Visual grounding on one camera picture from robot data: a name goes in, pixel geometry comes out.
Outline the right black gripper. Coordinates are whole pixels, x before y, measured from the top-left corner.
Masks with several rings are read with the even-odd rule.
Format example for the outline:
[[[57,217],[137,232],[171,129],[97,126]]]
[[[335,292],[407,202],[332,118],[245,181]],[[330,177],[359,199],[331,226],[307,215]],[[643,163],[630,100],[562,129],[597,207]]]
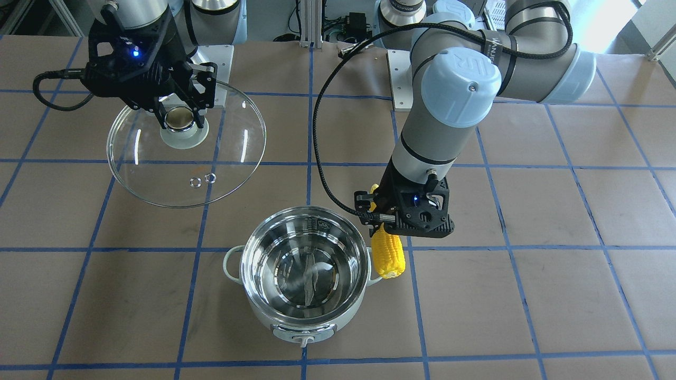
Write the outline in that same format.
[[[152,113],[166,130],[161,98],[176,94],[204,128],[200,111],[213,108],[218,66],[188,63],[171,11],[147,26],[126,28],[121,11],[101,11],[89,34],[89,62],[80,82],[98,97],[118,97],[130,108]]]

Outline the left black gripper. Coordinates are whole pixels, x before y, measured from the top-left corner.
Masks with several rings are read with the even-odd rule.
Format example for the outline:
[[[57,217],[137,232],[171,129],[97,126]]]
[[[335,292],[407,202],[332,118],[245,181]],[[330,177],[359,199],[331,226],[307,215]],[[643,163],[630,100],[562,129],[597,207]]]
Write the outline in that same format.
[[[399,236],[441,239],[453,233],[446,178],[423,177],[422,184],[408,180],[389,161],[378,190],[353,193],[353,205],[360,212],[362,225],[368,226],[370,233],[382,225],[390,235]]]

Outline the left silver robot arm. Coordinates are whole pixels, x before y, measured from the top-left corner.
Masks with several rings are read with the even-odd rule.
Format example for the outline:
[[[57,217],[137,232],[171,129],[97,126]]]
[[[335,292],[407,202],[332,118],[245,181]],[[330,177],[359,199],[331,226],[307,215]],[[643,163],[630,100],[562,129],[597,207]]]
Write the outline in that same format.
[[[374,195],[370,234],[444,238],[454,230],[446,175],[497,97],[577,101],[596,72],[572,41],[566,1],[508,1],[505,31],[473,30],[457,11],[422,19],[411,36],[412,108]]]

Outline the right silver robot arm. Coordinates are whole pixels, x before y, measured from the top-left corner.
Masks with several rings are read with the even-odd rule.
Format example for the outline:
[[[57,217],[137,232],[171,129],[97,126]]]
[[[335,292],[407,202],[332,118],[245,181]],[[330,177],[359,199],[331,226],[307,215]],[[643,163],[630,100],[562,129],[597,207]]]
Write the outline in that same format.
[[[133,110],[167,116],[160,98],[175,94],[203,128],[213,108],[218,67],[197,63],[200,46],[247,39],[244,1],[90,1],[95,21],[82,84],[96,97],[118,97]]]

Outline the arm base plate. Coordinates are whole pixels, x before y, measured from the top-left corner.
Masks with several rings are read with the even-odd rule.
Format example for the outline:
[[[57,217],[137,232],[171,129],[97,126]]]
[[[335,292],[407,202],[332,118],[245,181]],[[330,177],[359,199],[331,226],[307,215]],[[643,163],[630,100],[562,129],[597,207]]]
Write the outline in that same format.
[[[198,46],[190,58],[192,83],[205,108],[224,108],[228,91],[219,83],[229,82],[233,56],[233,45],[206,45]]]
[[[410,111],[414,100],[410,52],[387,50],[387,67],[393,109],[395,111]]]

